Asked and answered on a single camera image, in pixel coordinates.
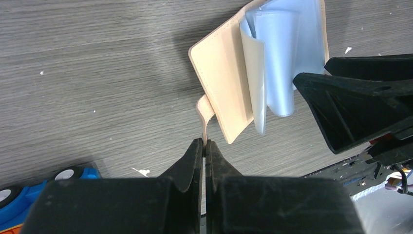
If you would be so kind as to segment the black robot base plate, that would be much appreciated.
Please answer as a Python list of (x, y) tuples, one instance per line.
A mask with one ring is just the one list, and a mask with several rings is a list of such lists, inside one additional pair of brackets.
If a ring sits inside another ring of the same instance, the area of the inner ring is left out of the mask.
[(306, 174), (304, 177), (333, 179), (353, 195), (378, 185), (386, 176), (385, 168), (380, 162), (369, 164), (364, 156), (357, 155)]

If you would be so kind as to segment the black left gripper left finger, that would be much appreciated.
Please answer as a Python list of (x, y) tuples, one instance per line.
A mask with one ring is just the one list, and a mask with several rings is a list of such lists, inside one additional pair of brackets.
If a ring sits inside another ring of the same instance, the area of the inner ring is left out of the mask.
[(158, 177), (50, 182), (23, 224), (23, 234), (197, 234), (203, 142)]

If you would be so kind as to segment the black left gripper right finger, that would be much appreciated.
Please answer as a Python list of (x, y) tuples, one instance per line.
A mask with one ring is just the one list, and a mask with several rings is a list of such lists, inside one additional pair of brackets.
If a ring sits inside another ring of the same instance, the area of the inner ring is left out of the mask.
[(345, 188), (327, 178), (244, 176), (209, 140), (206, 231), (209, 234), (362, 234)]

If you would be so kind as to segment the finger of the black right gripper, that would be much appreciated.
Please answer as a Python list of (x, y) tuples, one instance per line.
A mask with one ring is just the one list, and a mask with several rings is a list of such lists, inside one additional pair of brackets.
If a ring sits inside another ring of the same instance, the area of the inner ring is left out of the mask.
[(333, 76), (373, 81), (402, 81), (413, 79), (413, 55), (374, 57), (334, 57), (325, 67)]
[(413, 136), (413, 81), (363, 80), (300, 73), (294, 85), (328, 148), (340, 154), (385, 134)]

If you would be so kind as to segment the beige leather card holder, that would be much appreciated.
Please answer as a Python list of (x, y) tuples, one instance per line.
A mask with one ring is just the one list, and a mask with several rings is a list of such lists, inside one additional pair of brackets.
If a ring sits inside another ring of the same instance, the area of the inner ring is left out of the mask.
[(325, 71), (325, 2), (254, 0), (190, 47), (188, 57), (205, 92), (196, 104), (202, 128), (216, 116), (229, 144), (250, 123), (263, 135), (267, 109), (294, 113), (293, 78)]

